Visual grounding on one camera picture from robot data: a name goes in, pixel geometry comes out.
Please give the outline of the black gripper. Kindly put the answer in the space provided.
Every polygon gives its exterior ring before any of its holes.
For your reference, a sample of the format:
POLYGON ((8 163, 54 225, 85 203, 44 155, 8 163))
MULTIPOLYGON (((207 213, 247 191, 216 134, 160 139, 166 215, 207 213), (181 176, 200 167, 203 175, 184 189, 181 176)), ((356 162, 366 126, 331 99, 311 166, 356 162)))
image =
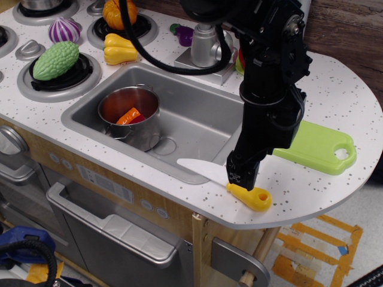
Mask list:
POLYGON ((305 113, 306 93, 295 85, 274 103, 245 102, 242 130, 226 161, 231 184, 251 191, 260 162, 275 148, 289 148, 305 113))

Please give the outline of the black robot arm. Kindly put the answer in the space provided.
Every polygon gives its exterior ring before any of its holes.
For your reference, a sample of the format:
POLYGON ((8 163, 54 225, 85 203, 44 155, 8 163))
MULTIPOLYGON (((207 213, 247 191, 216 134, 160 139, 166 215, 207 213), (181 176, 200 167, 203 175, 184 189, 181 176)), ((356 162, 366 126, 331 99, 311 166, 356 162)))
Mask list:
POLYGON ((303 41, 298 1, 182 1, 199 23, 227 25, 245 61, 239 94, 242 130, 227 158, 232 184, 254 188, 260 162, 276 148, 289 148, 305 112, 306 95, 296 83, 309 75, 312 59, 303 41))

